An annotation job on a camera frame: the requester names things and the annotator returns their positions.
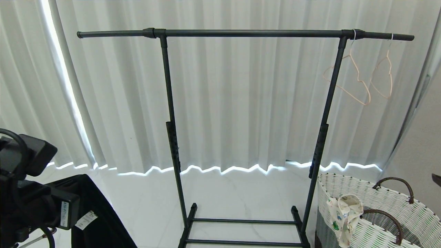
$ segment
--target floor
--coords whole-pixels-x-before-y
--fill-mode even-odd
[[[327,168],[326,172],[355,176],[375,181],[379,175],[376,167],[347,166]],[[292,220],[291,206],[296,205],[303,217],[310,180],[309,168],[287,163],[284,169],[269,172],[233,170],[221,175],[219,170],[202,172],[190,169],[182,174],[187,212],[197,203],[197,218],[240,218],[261,220]],[[37,178],[41,183],[58,180],[75,174],[89,174],[113,205],[121,221],[140,248],[175,248],[183,230],[173,171],[152,170],[145,176],[118,175],[117,170],[73,166],[57,169],[54,166]],[[307,236],[313,247],[317,203],[314,199]],[[269,242],[299,242],[295,226],[194,223],[190,238],[247,240]],[[55,234],[56,246],[70,247],[70,232],[59,230]],[[47,240],[31,248],[47,247]],[[222,245],[189,244],[187,248],[224,247]]]

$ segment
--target black garment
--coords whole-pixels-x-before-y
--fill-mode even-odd
[[[98,218],[84,230],[71,229],[72,248],[135,248],[120,218],[88,175],[76,175],[48,185],[80,196],[78,217],[92,210]]]

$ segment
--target white curtain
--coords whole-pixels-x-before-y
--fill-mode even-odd
[[[54,47],[39,1],[0,1],[0,127],[55,145],[57,165],[90,164]]]
[[[172,166],[169,120],[159,40],[86,38],[76,32],[167,29],[363,29],[415,35],[392,43],[394,92],[371,89],[363,107],[337,89],[322,165],[376,163],[391,154],[437,20],[436,0],[344,1],[51,1],[72,61],[74,87],[99,165],[120,172]],[[284,165],[312,159],[338,39],[169,38],[173,97],[183,169]],[[360,79],[371,72],[389,41],[358,40],[352,54]],[[387,64],[376,85],[389,90]],[[366,100],[349,60],[338,85]]]

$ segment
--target rack base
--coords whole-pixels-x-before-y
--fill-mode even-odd
[[[185,248],[187,244],[227,244],[227,245],[254,245],[254,246],[278,246],[278,247],[306,247],[310,248],[310,244],[305,233],[301,233],[302,221],[299,211],[295,206],[291,207],[291,214],[294,221],[263,221],[263,220],[238,220],[238,219],[210,219],[195,218],[198,206],[196,203],[191,205],[190,213],[187,218],[187,227],[182,232],[178,248]],[[279,242],[256,242],[256,241],[232,241],[232,240],[197,240],[189,239],[191,226],[193,222],[217,222],[217,223],[243,223],[243,224],[269,224],[269,225],[295,225],[299,233],[301,243],[279,243]]]

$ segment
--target clothes rack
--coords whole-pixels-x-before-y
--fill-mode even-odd
[[[340,70],[343,53],[348,39],[383,39],[412,41],[413,35],[366,32],[363,30],[168,30],[146,28],[143,30],[125,30],[125,31],[97,31],[97,32],[77,32],[79,38],[90,37],[132,37],[140,36],[147,38],[159,38],[162,48],[162,60],[164,63],[165,85],[167,88],[168,110],[170,121],[166,122],[170,151],[173,160],[176,185],[179,195],[179,203],[182,212],[184,230],[179,241],[178,248],[185,248],[189,243],[197,244],[229,244],[229,245],[259,245],[259,246],[282,246],[282,247],[306,247],[310,244],[306,237],[306,225],[311,210],[312,199],[314,196],[315,185],[317,183],[318,171],[320,168],[321,157],[325,146],[326,134],[329,125],[327,124],[331,103],[337,83],[337,77]],[[178,153],[178,139],[176,136],[175,112],[173,108],[172,82],[170,79],[170,66],[168,62],[167,37],[310,37],[310,38],[339,38],[337,56],[335,59],[333,74],[326,98],[325,108],[321,119],[321,125],[318,132],[318,138],[315,145],[314,156],[310,167],[309,178],[311,179],[308,198],[306,201],[303,220],[300,219],[299,211],[295,206],[291,208],[291,214],[294,221],[264,221],[264,220],[240,220],[240,219],[215,219],[215,218],[196,218],[198,206],[193,203],[190,213],[187,216],[185,208],[184,195],[181,183],[181,167]],[[277,225],[295,225],[300,237],[300,243],[279,243],[279,242],[253,242],[253,241],[230,241],[230,240],[196,240],[189,239],[191,226],[194,222],[217,222],[217,223],[247,223],[247,224],[277,224]]]

